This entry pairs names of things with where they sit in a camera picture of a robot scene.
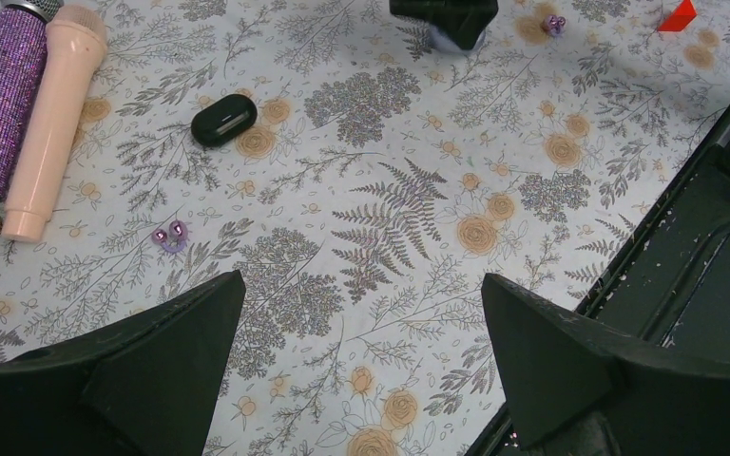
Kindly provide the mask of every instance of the purple earring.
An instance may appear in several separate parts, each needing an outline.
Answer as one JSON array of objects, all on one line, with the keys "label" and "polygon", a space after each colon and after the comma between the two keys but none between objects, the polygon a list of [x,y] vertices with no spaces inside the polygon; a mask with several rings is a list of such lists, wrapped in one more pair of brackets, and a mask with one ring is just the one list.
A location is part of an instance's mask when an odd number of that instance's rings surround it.
[{"label": "purple earring", "polygon": [[[173,237],[171,242],[169,241],[169,235]],[[177,254],[183,250],[186,247],[187,238],[188,228],[180,220],[169,223],[169,234],[160,228],[152,232],[152,243],[160,245],[170,254]]]},{"label": "purple earring", "polygon": [[551,37],[557,38],[564,33],[564,27],[567,26],[567,19],[563,16],[551,14],[542,23],[542,29]]}]

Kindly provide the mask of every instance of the red block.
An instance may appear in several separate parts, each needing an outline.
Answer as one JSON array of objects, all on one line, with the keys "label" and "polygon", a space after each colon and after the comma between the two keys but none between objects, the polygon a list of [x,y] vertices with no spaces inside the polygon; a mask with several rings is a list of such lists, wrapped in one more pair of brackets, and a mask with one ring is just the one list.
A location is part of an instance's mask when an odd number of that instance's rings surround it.
[{"label": "red block", "polygon": [[690,25],[693,19],[698,14],[695,12],[695,7],[690,0],[684,0],[673,14],[670,14],[667,19],[657,28],[658,31],[682,31]]}]

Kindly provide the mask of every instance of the table surface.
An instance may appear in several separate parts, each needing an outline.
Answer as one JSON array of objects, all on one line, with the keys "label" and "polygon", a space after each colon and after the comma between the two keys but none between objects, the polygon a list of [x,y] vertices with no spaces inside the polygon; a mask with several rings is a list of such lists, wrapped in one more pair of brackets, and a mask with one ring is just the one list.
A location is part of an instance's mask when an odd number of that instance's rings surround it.
[{"label": "table surface", "polygon": [[[504,400],[483,273],[574,308],[730,103],[730,0],[655,32],[678,3],[501,2],[465,58],[386,0],[85,2],[109,52],[44,241],[0,239],[0,361],[239,269],[206,454],[462,454]],[[257,124],[193,144],[231,93]]]}]

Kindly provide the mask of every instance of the floral tablecloth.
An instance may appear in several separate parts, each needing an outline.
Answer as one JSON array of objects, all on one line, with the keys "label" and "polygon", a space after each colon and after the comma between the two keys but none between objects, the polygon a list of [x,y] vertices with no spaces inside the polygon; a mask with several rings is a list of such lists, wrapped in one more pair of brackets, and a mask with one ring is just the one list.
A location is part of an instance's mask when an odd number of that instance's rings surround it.
[{"label": "floral tablecloth", "polygon": [[[500,3],[465,58],[387,0],[85,2],[109,55],[44,241],[0,239],[0,361],[239,269],[205,454],[462,454],[504,401],[484,272],[573,308],[730,103],[730,0]],[[196,146],[231,93],[257,124]]]}]

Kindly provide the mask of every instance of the black earbud case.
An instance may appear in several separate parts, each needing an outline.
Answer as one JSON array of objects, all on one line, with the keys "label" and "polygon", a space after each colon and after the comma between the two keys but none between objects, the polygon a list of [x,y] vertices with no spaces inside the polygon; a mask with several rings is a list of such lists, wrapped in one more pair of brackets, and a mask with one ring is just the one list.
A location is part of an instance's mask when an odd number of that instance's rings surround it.
[{"label": "black earbud case", "polygon": [[258,115],[253,100],[240,94],[228,95],[194,116],[191,134],[204,147],[219,147],[253,126]]}]

